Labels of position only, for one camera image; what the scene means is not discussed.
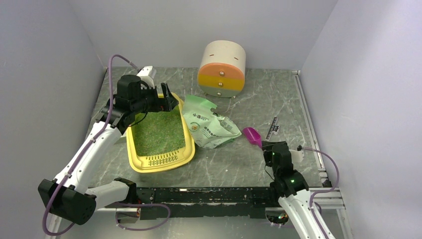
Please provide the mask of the green cat litter bag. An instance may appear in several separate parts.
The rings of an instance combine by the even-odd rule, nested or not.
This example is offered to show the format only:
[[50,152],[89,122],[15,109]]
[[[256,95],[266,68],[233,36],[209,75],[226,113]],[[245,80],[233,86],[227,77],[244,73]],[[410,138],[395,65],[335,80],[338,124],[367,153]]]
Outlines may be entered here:
[[185,96],[182,116],[195,144],[214,149],[234,141],[241,131],[228,117],[214,112],[217,105],[198,96]]

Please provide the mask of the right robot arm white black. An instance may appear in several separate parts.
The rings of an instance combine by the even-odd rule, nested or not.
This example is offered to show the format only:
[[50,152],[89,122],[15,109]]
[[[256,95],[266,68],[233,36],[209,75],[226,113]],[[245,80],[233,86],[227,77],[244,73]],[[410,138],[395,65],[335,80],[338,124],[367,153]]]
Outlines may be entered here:
[[304,149],[289,149],[285,141],[262,141],[261,149],[274,178],[268,194],[270,203],[284,209],[300,238],[335,238],[318,211],[304,176],[294,168],[294,163],[304,159]]

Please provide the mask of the magenta plastic scoop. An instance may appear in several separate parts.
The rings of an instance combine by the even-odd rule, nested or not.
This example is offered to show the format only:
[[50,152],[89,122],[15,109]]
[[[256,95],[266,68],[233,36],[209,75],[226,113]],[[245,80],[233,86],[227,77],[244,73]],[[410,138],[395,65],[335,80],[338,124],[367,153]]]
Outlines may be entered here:
[[242,130],[243,134],[253,145],[257,145],[259,148],[262,148],[262,138],[259,132],[253,127],[246,127]]

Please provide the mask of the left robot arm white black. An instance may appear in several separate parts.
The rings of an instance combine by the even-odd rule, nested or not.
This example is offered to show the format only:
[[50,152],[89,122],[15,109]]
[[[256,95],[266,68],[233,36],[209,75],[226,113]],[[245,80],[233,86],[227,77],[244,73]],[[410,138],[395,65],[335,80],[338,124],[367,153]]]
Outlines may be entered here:
[[89,188],[93,172],[108,149],[135,122],[137,114],[170,112],[178,100],[166,83],[163,95],[135,75],[124,75],[117,82],[117,91],[95,117],[89,136],[71,161],[53,180],[44,179],[38,192],[45,206],[43,222],[53,214],[72,224],[85,224],[97,209],[111,204],[131,207],[139,202],[136,184],[116,178],[111,183]]

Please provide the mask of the yellow litter box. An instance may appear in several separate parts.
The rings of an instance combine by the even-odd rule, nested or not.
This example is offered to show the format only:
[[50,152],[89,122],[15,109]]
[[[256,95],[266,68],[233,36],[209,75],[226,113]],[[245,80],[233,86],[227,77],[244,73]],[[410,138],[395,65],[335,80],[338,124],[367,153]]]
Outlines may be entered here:
[[126,130],[128,160],[138,173],[155,173],[189,163],[195,143],[182,116],[184,101],[175,93],[178,105],[171,112],[138,114],[139,124]]

